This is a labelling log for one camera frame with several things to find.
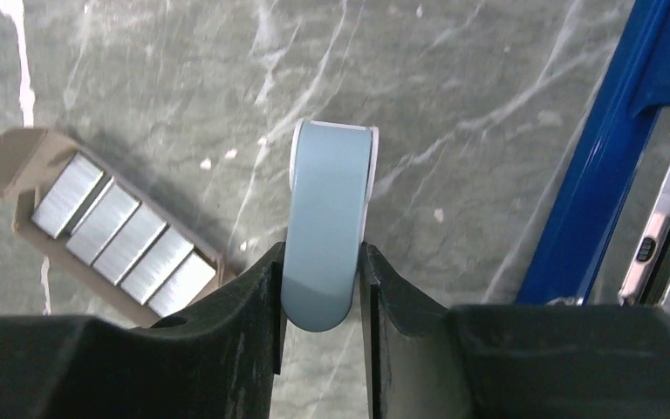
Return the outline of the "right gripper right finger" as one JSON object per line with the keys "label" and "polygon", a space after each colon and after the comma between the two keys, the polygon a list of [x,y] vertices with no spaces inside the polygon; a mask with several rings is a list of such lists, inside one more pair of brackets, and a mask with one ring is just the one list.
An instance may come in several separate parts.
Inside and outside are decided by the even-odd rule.
{"label": "right gripper right finger", "polygon": [[371,244],[359,284],[372,418],[670,418],[658,308],[447,308]]}

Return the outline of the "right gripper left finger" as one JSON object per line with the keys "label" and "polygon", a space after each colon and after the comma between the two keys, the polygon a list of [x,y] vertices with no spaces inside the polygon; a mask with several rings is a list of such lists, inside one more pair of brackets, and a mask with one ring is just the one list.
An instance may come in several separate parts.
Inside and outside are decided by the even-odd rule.
{"label": "right gripper left finger", "polygon": [[0,418],[265,418],[281,370],[284,245],[150,327],[0,316]]}

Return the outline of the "staple tray with staples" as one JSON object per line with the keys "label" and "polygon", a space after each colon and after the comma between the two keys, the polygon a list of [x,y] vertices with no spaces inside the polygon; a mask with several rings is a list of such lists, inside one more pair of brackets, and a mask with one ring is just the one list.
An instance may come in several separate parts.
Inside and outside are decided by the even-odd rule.
{"label": "staple tray with staples", "polygon": [[235,273],[222,254],[84,144],[49,128],[0,135],[0,199],[14,232],[138,326]]}

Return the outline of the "light blue eraser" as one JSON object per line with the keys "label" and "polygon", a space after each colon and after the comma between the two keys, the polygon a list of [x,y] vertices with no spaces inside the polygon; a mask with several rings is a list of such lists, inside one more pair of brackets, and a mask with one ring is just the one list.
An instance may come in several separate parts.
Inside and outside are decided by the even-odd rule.
{"label": "light blue eraser", "polygon": [[377,127],[295,126],[281,305],[305,331],[333,329],[351,310],[378,153]]}

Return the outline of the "blue stapler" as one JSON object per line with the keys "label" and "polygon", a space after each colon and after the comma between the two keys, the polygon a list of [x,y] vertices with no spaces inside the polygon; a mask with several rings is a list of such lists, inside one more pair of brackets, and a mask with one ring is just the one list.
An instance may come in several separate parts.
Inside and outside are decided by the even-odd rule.
{"label": "blue stapler", "polygon": [[670,106],[670,1],[638,1],[608,66],[519,305],[590,296],[660,110]]}

